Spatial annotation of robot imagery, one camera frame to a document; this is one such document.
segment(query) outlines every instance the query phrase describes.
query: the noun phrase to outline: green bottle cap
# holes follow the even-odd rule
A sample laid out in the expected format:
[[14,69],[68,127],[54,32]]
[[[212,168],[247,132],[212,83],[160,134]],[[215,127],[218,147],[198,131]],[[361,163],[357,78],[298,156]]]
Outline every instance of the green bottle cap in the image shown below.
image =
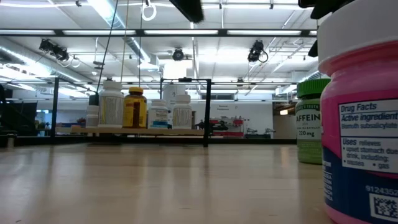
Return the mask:
[[308,80],[297,85],[297,97],[301,98],[311,94],[321,94],[323,89],[330,83],[329,78]]

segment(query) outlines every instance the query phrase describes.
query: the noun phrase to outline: pink medicine bottle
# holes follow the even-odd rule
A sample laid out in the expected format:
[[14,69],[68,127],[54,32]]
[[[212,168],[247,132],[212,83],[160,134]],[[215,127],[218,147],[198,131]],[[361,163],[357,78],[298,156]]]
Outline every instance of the pink medicine bottle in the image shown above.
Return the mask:
[[398,0],[356,0],[318,30],[326,212],[398,223]]

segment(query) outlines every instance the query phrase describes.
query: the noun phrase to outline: white bottle cap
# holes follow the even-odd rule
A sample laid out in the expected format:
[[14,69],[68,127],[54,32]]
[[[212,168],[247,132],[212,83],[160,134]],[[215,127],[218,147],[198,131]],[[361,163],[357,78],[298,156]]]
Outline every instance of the white bottle cap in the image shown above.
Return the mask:
[[152,100],[152,105],[154,106],[166,106],[165,100]]
[[190,95],[176,95],[175,96],[175,101],[176,102],[181,102],[181,103],[190,103],[191,102],[191,96]]
[[328,17],[318,30],[319,70],[347,52],[398,40],[398,0],[355,0]]
[[117,90],[122,90],[123,86],[122,83],[119,82],[114,82],[110,80],[104,81],[104,89],[117,89]]

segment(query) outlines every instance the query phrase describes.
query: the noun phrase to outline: white ring handle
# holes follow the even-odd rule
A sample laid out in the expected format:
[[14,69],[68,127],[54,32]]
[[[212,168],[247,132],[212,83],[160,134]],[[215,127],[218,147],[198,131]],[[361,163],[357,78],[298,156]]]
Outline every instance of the white ring handle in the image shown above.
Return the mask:
[[[152,15],[150,17],[146,17],[145,16],[145,9],[149,8],[149,7],[153,8],[154,12],[152,13]],[[151,21],[151,20],[155,19],[156,14],[157,14],[156,6],[151,4],[151,3],[149,4],[149,6],[144,6],[142,8],[142,19],[145,20],[145,21]]]

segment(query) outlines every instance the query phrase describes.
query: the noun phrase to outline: qr code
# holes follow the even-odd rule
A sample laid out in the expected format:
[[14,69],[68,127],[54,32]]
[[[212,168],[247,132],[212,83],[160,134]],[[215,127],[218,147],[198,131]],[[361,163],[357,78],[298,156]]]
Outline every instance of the qr code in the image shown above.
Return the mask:
[[398,198],[369,194],[371,216],[392,222],[398,222]]

